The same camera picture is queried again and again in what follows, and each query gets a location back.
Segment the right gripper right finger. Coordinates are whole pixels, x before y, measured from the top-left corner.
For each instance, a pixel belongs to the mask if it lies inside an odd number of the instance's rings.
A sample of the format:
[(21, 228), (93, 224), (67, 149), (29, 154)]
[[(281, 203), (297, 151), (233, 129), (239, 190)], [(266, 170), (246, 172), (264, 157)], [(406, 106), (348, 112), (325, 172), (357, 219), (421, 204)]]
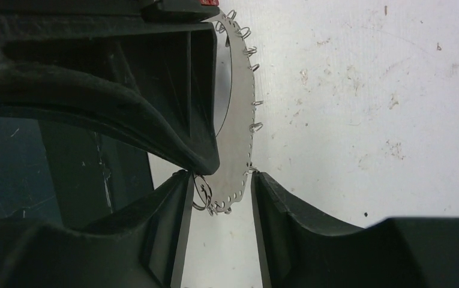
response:
[(459, 218), (394, 217), (367, 228), (251, 177), (264, 287), (459, 287)]

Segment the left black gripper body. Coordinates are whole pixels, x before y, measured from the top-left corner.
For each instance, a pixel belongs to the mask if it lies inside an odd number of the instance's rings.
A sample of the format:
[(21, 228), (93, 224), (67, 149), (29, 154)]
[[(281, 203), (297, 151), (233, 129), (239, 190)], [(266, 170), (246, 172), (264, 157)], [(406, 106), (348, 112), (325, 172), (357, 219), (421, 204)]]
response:
[(218, 1), (14, 0), (0, 1), (0, 13), (141, 16), (147, 22), (199, 22), (219, 15)]

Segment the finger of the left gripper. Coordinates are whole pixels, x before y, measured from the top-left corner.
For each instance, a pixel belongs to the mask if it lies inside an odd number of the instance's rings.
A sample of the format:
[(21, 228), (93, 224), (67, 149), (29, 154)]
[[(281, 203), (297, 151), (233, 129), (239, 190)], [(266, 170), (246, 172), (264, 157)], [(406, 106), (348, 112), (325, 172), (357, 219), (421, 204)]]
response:
[(0, 13), (0, 116), (87, 128), (211, 175), (216, 43), (204, 22)]

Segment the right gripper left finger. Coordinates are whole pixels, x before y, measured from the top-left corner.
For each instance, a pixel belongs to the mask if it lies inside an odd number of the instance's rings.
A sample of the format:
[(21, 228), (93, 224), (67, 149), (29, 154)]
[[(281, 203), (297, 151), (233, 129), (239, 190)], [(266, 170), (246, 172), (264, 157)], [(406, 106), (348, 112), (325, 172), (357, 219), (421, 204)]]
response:
[(180, 170), (80, 230), (0, 219), (0, 287), (180, 287), (193, 192)]

